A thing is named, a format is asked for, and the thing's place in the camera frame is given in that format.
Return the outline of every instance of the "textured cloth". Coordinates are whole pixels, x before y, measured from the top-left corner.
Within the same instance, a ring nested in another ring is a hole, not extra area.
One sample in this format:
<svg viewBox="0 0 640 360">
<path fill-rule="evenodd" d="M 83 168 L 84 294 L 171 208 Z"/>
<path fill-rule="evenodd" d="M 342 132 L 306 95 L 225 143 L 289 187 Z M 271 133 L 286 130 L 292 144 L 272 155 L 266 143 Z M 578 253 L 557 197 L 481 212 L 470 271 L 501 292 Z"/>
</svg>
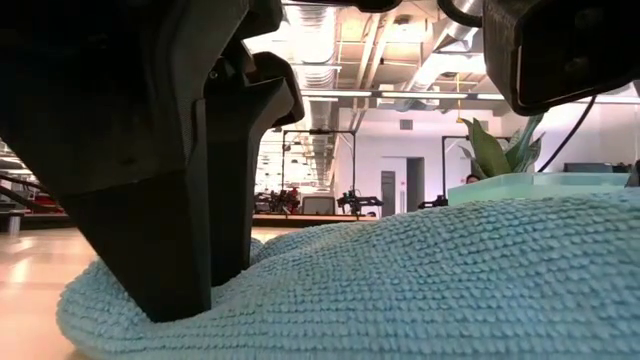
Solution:
<svg viewBox="0 0 640 360">
<path fill-rule="evenodd" d="M 311 228 L 212 297 L 153 324 L 98 261 L 58 324 L 98 359 L 640 359 L 640 191 Z"/>
</svg>

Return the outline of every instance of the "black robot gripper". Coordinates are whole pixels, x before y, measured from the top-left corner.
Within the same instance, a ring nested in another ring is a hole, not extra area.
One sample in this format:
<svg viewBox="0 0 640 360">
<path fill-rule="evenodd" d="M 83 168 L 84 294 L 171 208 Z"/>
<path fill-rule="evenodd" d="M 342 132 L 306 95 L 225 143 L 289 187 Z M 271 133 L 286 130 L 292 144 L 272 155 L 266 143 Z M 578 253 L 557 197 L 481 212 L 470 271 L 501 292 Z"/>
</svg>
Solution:
<svg viewBox="0 0 640 360">
<path fill-rule="evenodd" d="M 249 266 L 260 138 L 304 116 L 289 64 L 242 44 L 278 28 L 280 1 L 26 0 L 9 15 L 3 141 L 152 321 L 208 310 Z"/>
</svg>

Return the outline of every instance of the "ceiling light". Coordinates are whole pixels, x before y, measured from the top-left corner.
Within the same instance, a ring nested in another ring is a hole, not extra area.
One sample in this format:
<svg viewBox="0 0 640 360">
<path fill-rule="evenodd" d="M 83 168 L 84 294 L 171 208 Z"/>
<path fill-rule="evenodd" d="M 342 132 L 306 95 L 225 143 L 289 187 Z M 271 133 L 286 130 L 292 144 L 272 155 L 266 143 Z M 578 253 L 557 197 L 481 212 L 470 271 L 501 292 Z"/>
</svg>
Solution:
<svg viewBox="0 0 640 360">
<path fill-rule="evenodd" d="M 16 175 L 31 175 L 32 172 L 29 169 L 3 169 L 3 171 Z"/>
<path fill-rule="evenodd" d="M 382 97 L 399 99 L 465 99 L 467 94 L 383 91 Z"/>
<path fill-rule="evenodd" d="M 307 98 L 307 100 L 309 100 L 309 101 L 330 101 L 330 102 L 336 102 L 336 101 L 338 101 L 338 100 L 339 100 L 339 99 L 338 99 L 338 98 L 336 98 L 336 97 L 333 97 L 333 98 L 326 97 L 326 98 L 325 98 L 325 97 L 313 97 L 313 96 L 307 96 L 306 98 Z"/>
<path fill-rule="evenodd" d="M 500 94 L 478 94 L 478 100 L 504 100 Z"/>
<path fill-rule="evenodd" d="M 371 91 L 359 90 L 301 90 L 302 96 L 322 96 L 322 97 L 369 97 Z"/>
<path fill-rule="evenodd" d="M 342 65 L 331 65 L 331 64 L 304 64 L 304 63 L 289 63 L 292 68 L 320 68 L 320 69 L 333 69 L 333 70 L 342 70 Z"/>
<path fill-rule="evenodd" d="M 588 103 L 589 100 L 591 100 L 591 98 L 580 99 L 577 102 Z M 598 95 L 596 104 L 640 104 L 640 98 L 632 96 Z"/>
</svg>

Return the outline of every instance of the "light fixture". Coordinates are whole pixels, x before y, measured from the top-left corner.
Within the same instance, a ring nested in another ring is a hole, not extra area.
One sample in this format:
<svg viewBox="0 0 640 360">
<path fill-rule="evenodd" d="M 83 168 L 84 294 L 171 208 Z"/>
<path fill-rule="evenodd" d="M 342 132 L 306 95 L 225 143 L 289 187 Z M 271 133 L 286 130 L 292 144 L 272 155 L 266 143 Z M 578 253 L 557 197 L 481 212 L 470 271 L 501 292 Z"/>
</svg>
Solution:
<svg viewBox="0 0 640 360">
<path fill-rule="evenodd" d="M 380 94 L 385 98 L 398 99 L 465 99 L 467 94 L 457 93 L 436 93 L 436 92 L 406 92 L 406 91 L 383 91 Z"/>
<path fill-rule="evenodd" d="M 29 169 L 5 169 L 3 171 L 8 172 L 10 174 L 16 174 L 16 175 L 31 175 L 31 174 L 33 174 L 31 172 L 31 170 L 29 170 Z"/>
<path fill-rule="evenodd" d="M 300 90 L 302 96 L 322 96 L 322 97 L 369 97 L 371 91 L 359 90 Z"/>
<path fill-rule="evenodd" d="M 500 94 L 478 94 L 478 100 L 504 100 Z"/>
<path fill-rule="evenodd" d="M 300 64 L 300 63 L 289 63 L 292 68 L 305 69 L 305 68 L 321 68 L 321 69 L 332 69 L 332 70 L 341 70 L 342 65 L 331 65 L 331 64 Z"/>
<path fill-rule="evenodd" d="M 328 101 L 328 102 L 336 102 L 339 99 L 336 97 L 314 97 L 314 96 L 307 96 L 306 97 L 307 100 L 309 101 Z"/>
<path fill-rule="evenodd" d="M 482 101 L 501 101 L 504 96 L 501 94 L 489 93 L 456 93 L 456 92 L 415 92 L 415 91 L 364 91 L 364 90 L 301 90 L 302 96 L 316 96 L 319 98 L 340 98 L 340 97 L 371 97 L 371 98 L 388 98 L 388 99 L 459 99 L 459 100 L 482 100 Z M 590 98 L 580 99 L 576 103 L 587 103 Z M 609 105 L 640 105 L 640 97 L 633 96 L 613 96 L 599 95 L 596 98 L 596 104 Z"/>
<path fill-rule="evenodd" d="M 576 102 L 588 103 L 591 98 L 580 99 Z M 632 96 L 612 96 L 612 95 L 598 95 L 596 98 L 596 104 L 640 104 L 640 97 Z"/>
</svg>

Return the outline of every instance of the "black cable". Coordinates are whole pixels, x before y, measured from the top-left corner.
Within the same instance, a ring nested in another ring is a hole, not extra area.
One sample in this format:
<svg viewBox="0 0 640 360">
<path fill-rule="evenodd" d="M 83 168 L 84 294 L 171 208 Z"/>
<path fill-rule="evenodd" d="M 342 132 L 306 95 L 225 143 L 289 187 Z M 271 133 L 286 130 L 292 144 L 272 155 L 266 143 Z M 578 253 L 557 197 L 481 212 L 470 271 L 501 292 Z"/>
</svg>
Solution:
<svg viewBox="0 0 640 360">
<path fill-rule="evenodd" d="M 9 199 L 17 202 L 20 205 L 23 205 L 24 207 L 32 211 L 53 213 L 60 210 L 60 208 L 58 208 L 57 206 L 40 205 L 31 200 L 25 199 L 22 196 L 16 194 L 12 190 L 9 190 L 4 186 L 0 186 L 0 195 L 4 195 Z"/>
<path fill-rule="evenodd" d="M 589 101 L 589 104 L 587 105 L 587 107 L 584 109 L 584 111 L 582 112 L 582 116 L 580 116 L 580 119 L 578 119 L 578 121 L 576 122 L 575 125 L 573 125 L 573 129 L 571 129 L 571 131 L 569 131 L 569 134 L 567 134 L 567 137 L 564 138 L 564 140 L 562 140 L 562 142 L 560 143 L 560 145 L 558 146 L 558 148 L 556 149 L 556 151 L 551 155 L 551 157 L 549 158 L 549 160 L 547 160 L 546 163 L 544 163 L 544 165 L 542 165 L 542 167 L 538 170 L 538 172 L 543 172 L 545 171 L 549 165 L 551 165 L 551 163 L 556 159 L 556 157 L 558 156 L 558 154 L 560 154 L 560 151 L 562 151 L 562 149 L 564 149 L 565 145 L 567 145 L 567 143 L 569 142 L 569 140 L 571 140 L 571 138 L 573 137 L 573 135 L 576 133 L 576 131 L 578 131 L 578 129 L 580 128 L 580 126 L 582 125 L 582 123 L 584 122 L 584 120 L 587 118 L 587 116 L 589 115 L 589 112 L 591 111 L 591 108 L 593 107 L 593 104 L 595 104 L 596 102 L 596 97 L 597 96 L 593 96 L 591 98 L 591 100 Z"/>
<path fill-rule="evenodd" d="M 16 179 L 16 178 L 8 176 L 8 175 L 0 174 L 0 180 L 10 181 L 12 183 L 16 183 L 16 184 L 32 187 L 34 189 L 38 189 L 40 191 L 47 192 L 47 189 L 45 189 L 44 186 L 42 186 L 40 184 L 36 184 L 34 182 L 27 181 L 27 180 Z"/>
<path fill-rule="evenodd" d="M 452 21 L 468 27 L 482 27 L 482 16 L 467 14 L 458 9 L 453 0 L 438 0 L 438 6 Z"/>
</svg>

